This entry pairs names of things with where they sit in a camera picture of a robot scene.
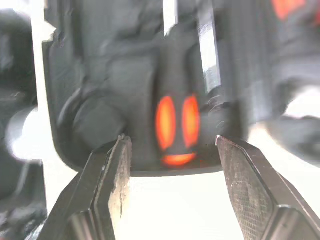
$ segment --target glowing orange eye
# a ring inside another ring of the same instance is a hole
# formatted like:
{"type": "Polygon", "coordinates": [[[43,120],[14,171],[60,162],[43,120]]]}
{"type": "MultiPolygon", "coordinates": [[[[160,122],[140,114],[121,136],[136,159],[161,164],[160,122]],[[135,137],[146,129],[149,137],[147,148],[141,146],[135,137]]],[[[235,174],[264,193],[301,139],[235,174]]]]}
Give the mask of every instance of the glowing orange eye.
{"type": "Polygon", "coordinates": [[[198,142],[200,116],[196,96],[185,99],[182,109],[182,130],[184,144],[187,148],[198,142]]]}
{"type": "Polygon", "coordinates": [[[165,150],[170,147],[176,136],[175,106],[170,96],[161,99],[155,115],[155,131],[160,147],[165,150]]]}
{"type": "Polygon", "coordinates": [[[280,20],[284,20],[287,16],[304,6],[306,0],[272,0],[274,11],[280,20]]]}
{"type": "Polygon", "coordinates": [[[183,155],[167,155],[164,156],[163,162],[170,166],[182,166],[191,162],[196,157],[195,153],[183,154],[183,155]]]}

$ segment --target blurred object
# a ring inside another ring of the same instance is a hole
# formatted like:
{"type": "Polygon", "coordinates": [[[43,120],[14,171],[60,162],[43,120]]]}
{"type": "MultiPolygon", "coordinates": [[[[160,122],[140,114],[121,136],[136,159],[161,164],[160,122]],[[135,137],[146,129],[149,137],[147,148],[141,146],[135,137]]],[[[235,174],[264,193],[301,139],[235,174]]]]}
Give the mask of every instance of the blurred object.
{"type": "Polygon", "coordinates": [[[216,144],[245,240],[320,239],[320,219],[258,148],[223,136],[216,144]]]}
{"type": "Polygon", "coordinates": [[[46,218],[47,203],[42,163],[27,162],[22,167],[13,194],[0,199],[0,238],[25,240],[46,218]]]}
{"type": "Polygon", "coordinates": [[[320,3],[318,0],[282,3],[274,0],[273,6],[279,18],[276,21],[277,51],[272,61],[276,97],[273,104],[277,111],[267,127],[272,137],[286,150],[319,167],[320,118],[312,116],[319,108],[318,101],[316,98],[308,101],[300,113],[285,112],[292,109],[290,106],[305,89],[316,88],[320,84],[320,34],[319,25],[315,24],[320,3]]]}
{"type": "Polygon", "coordinates": [[[47,217],[43,165],[35,154],[41,128],[33,126],[38,101],[25,6],[0,3],[0,239],[6,240],[24,240],[47,217]]]}
{"type": "Polygon", "coordinates": [[[38,123],[38,108],[32,107],[16,113],[9,121],[5,143],[9,154],[20,161],[40,161],[42,157],[42,131],[38,123]]]}

